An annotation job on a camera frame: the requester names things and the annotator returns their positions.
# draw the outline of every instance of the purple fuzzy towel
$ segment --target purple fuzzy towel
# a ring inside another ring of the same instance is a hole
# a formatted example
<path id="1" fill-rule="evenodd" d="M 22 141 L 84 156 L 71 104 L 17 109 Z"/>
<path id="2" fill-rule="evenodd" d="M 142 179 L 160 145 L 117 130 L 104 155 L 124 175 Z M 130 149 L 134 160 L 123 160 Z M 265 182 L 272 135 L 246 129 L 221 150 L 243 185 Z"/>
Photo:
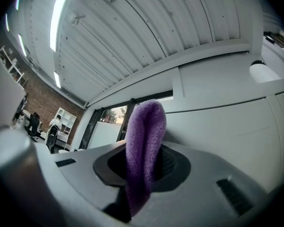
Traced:
<path id="1" fill-rule="evenodd" d="M 132 217 L 150 197 L 166 116 L 156 100 L 135 107 L 126 133 L 126 195 Z"/>

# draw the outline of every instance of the white desk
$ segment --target white desk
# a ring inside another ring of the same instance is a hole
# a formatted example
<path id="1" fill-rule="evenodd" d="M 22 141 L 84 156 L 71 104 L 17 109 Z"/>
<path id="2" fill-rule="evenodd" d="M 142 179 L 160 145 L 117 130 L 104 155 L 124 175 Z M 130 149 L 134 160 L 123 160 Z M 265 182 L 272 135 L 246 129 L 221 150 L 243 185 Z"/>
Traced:
<path id="1" fill-rule="evenodd" d="M 26 126 L 28 126 L 31 113 L 29 111 L 25 110 L 25 109 L 23 109 L 22 112 L 23 112 L 24 116 L 26 117 Z M 39 121 L 39 125 L 38 125 L 38 128 L 37 128 L 38 132 L 40 131 L 41 125 L 42 125 L 42 122 Z"/>

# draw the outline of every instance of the vent slot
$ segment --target vent slot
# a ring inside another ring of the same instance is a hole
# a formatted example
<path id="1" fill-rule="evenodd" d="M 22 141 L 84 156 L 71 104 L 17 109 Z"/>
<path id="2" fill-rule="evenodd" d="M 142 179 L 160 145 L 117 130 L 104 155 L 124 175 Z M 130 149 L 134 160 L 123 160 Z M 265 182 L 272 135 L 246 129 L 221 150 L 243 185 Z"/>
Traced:
<path id="1" fill-rule="evenodd" d="M 243 215 L 253 207 L 244 194 L 234 183 L 228 181 L 228 179 L 217 181 L 217 185 L 239 216 Z"/>
<path id="2" fill-rule="evenodd" d="M 66 165 L 75 163 L 75 162 L 76 161 L 74 159 L 66 159 L 66 160 L 63 160 L 63 161 L 57 161 L 56 164 L 57 164 L 58 167 L 61 167 L 61 166 L 66 166 Z"/>

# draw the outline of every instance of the ceiling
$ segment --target ceiling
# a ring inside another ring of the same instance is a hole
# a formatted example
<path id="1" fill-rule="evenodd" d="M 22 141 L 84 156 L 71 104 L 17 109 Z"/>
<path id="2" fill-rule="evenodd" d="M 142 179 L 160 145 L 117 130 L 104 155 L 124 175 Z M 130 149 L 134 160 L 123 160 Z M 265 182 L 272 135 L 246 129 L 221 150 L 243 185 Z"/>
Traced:
<path id="1" fill-rule="evenodd" d="M 12 30 L 21 32 L 32 60 L 52 80 L 58 72 L 62 88 L 81 103 L 173 54 L 240 39 L 235 0 L 67 0 L 54 53 L 54 2 L 20 0 Z"/>

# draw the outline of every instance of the linear led light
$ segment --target linear led light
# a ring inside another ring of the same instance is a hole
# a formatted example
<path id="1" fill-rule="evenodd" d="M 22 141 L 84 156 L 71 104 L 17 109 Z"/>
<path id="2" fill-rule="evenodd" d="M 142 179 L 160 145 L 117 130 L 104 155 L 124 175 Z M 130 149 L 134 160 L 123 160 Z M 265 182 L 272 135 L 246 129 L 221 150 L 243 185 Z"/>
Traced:
<path id="1" fill-rule="evenodd" d="M 16 9 L 19 10 L 19 1 L 20 0 L 16 0 Z"/>
<path id="2" fill-rule="evenodd" d="M 55 75 L 55 80 L 56 80 L 57 87 L 61 88 L 60 79 L 59 79 L 58 73 L 54 71 L 53 74 Z"/>
<path id="3" fill-rule="evenodd" d="M 20 42 L 20 45 L 21 45 L 22 52 L 23 52 L 23 54 L 24 54 L 25 57 L 26 57 L 26 56 L 27 56 L 27 53 L 25 52 L 25 48 L 24 48 L 23 41 L 22 41 L 22 36 L 21 36 L 21 35 L 18 35 L 18 37 L 19 37 L 19 42 Z"/>
<path id="4" fill-rule="evenodd" d="M 56 52 L 58 24 L 65 1 L 66 0 L 56 0 L 55 5 L 53 7 L 53 16 L 52 16 L 51 33 L 50 33 L 50 47 L 55 52 Z"/>
<path id="5" fill-rule="evenodd" d="M 5 25 L 6 25 L 6 29 L 9 31 L 9 23 L 8 23 L 8 14 L 5 14 Z"/>

